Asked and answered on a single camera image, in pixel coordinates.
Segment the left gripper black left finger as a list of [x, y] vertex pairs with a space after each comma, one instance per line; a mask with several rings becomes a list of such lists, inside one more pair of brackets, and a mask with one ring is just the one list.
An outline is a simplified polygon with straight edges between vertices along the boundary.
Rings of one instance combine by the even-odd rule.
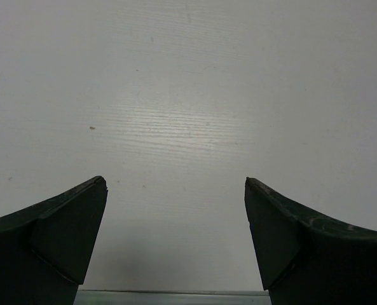
[[107, 201], [101, 176], [0, 217], [0, 304], [73, 304]]

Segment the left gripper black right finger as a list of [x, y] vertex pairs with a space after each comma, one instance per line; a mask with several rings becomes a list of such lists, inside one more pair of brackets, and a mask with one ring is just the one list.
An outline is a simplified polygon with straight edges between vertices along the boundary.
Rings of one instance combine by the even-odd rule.
[[245, 209], [272, 304], [377, 304], [377, 231], [293, 201], [254, 178]]

